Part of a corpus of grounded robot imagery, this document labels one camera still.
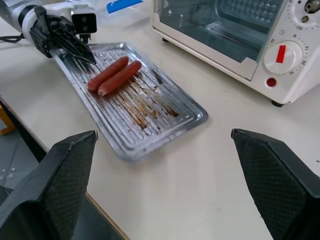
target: toaster oven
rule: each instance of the toaster oven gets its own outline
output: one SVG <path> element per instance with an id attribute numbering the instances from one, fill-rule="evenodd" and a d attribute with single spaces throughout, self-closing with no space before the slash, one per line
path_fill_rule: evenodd
<path id="1" fill-rule="evenodd" d="M 320 0 L 154 0 L 152 27 L 272 100 L 320 83 Z"/>

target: oven door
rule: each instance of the oven door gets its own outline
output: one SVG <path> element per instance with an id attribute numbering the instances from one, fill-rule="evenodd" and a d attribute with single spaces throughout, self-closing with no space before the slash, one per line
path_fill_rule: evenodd
<path id="1" fill-rule="evenodd" d="M 176 44 L 251 80 L 284 3 L 285 0 L 155 0 L 153 27 Z"/>

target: white table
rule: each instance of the white table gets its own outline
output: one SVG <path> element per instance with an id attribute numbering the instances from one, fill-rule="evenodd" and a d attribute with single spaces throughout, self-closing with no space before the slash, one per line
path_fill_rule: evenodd
<path id="1" fill-rule="evenodd" d="M 0 35 L 17 34 L 0 20 Z M 128 42 L 209 113 L 209 120 L 138 165 L 100 136 L 88 193 L 132 240 L 271 240 L 249 194 L 230 133 L 242 128 L 286 142 L 320 175 L 320 88 L 293 104 L 270 100 L 152 32 L 147 18 L 100 27 L 92 42 Z M 47 147 L 97 129 L 53 60 L 25 40 L 0 42 L 0 95 Z"/>

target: oven window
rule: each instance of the oven window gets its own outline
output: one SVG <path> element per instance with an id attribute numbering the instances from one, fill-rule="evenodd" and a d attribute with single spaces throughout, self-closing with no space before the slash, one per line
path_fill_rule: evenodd
<path id="1" fill-rule="evenodd" d="M 257 61 L 284 0 L 159 0 L 160 21 L 241 63 Z"/>

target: black cable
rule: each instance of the black cable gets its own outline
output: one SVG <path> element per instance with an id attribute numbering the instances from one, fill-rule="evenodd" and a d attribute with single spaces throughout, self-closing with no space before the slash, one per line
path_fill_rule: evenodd
<path id="1" fill-rule="evenodd" d="M 16 44 L 21 39 L 24 39 L 25 36 L 21 33 L 19 36 L 0 36 L 0 41 Z"/>

